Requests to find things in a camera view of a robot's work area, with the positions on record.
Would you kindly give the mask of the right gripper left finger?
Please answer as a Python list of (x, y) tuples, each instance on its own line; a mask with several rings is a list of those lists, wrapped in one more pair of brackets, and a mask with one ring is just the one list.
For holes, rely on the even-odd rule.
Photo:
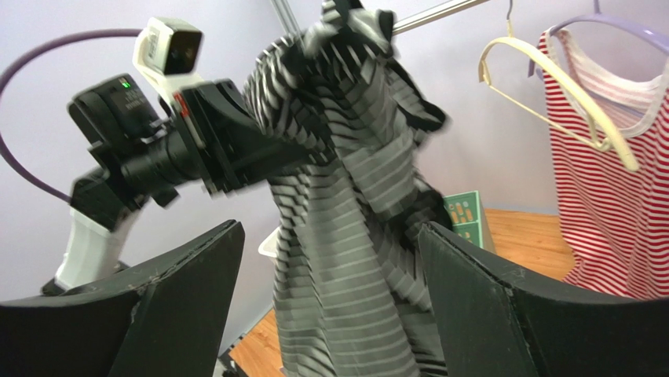
[(62, 295), (3, 302), (2, 375), (213, 375), (244, 241), (229, 220)]

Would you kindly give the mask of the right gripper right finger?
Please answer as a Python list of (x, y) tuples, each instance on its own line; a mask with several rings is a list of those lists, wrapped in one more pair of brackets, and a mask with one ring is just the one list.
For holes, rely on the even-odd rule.
[(667, 375), (666, 299), (575, 287), (433, 222), (419, 249), (449, 375)]

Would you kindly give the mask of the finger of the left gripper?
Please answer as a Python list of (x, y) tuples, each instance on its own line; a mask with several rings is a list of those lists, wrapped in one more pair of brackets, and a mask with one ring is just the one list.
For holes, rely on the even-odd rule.
[(251, 126), (229, 126), (229, 161), (239, 183), (257, 183), (303, 163), (319, 162), (323, 156), (293, 141), (261, 134)]

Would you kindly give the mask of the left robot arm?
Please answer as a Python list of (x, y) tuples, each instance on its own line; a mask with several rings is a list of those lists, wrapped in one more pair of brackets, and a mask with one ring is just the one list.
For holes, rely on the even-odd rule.
[(119, 256), (143, 206), (168, 206), (178, 188), (201, 181), (225, 194), (311, 163), (311, 148), (265, 136), (230, 80), (185, 87), (158, 117), (133, 78), (118, 75), (77, 94), (68, 105), (97, 167), (77, 178), (64, 259), (42, 287), (46, 296), (122, 270)]

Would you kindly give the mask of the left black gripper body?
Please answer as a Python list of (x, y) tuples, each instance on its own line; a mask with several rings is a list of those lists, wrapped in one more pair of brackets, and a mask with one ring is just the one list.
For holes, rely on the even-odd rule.
[(248, 159), (243, 156), (251, 119), (232, 80), (178, 90), (170, 107), (166, 134), (121, 165), (123, 178), (135, 192), (157, 196), (201, 181), (216, 195), (251, 184)]

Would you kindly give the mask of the cream wooden hanger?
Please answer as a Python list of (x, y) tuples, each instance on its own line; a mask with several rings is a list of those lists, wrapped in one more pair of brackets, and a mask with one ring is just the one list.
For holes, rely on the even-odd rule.
[[(510, 18), (513, 7), (514, 3), (510, 1), (506, 13), (507, 36), (491, 40), (481, 53), (478, 62), (478, 80), (485, 83), (491, 90), (494, 90), (502, 97), (506, 98), (537, 118), (543, 120), (549, 126), (569, 135), (570, 137), (575, 138), (590, 148), (599, 152), (607, 152), (610, 149), (614, 149), (621, 163), (627, 170), (631, 172), (638, 171), (639, 164), (634, 157), (634, 153), (631, 151), (630, 146), (626, 142), (623, 135), (619, 132), (617, 127), (614, 125), (613, 121), (600, 108), (594, 99), (579, 84), (577, 84), (567, 72), (558, 67), (558, 65), (549, 57), (541, 53), (533, 45), (514, 36), (513, 26)], [(565, 128), (560, 123), (556, 123), (555, 121), (540, 115), (538, 112), (535, 112), (525, 104), (522, 104), (520, 101), (517, 101), (516, 99), (493, 86), (492, 77), (490, 71), (488, 70), (486, 59), (490, 53), (490, 50), (497, 45), (506, 45), (512, 47), (529, 57), (532, 63), (538, 64), (557, 82), (558, 86), (567, 93), (567, 98), (576, 100), (576, 102), (585, 112), (585, 120), (589, 130), (588, 138), (580, 136), (577, 133), (574, 133), (571, 130)]]

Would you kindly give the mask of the red white striped tank top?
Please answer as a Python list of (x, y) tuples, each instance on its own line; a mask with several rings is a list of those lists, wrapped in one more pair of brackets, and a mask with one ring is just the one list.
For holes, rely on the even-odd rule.
[(581, 142), (589, 127), (576, 100), (544, 75), (561, 233), (575, 265), (565, 281), (638, 299), (668, 293), (668, 74), (647, 82), (614, 75), (591, 60), (568, 30), (544, 32), (539, 50), (598, 102), (626, 138), (639, 169), (614, 150)]

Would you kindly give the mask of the black white striped tank top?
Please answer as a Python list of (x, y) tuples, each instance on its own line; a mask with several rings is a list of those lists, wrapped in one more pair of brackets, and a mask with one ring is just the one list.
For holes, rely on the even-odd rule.
[(316, 154), (268, 180), (280, 211), (274, 312), (289, 376), (446, 376), (418, 234), (452, 223), (415, 152), (448, 115), (397, 61), (394, 13), (325, 1), (257, 59), (259, 130)]

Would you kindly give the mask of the purple plastic hanger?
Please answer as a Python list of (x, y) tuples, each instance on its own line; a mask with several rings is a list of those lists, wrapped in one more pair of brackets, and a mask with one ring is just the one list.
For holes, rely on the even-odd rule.
[(611, 16), (603, 13), (600, 7), (600, 1), (593, 1), (593, 12), (574, 16), (562, 21), (547, 30), (547, 34), (552, 37), (566, 27), (577, 23), (604, 24), (623, 31), (643, 42), (651, 45), (654, 49), (660, 51), (665, 57), (668, 57), (668, 36), (660, 33), (651, 27), (646, 27), (638, 22), (626, 20), (619, 16)]

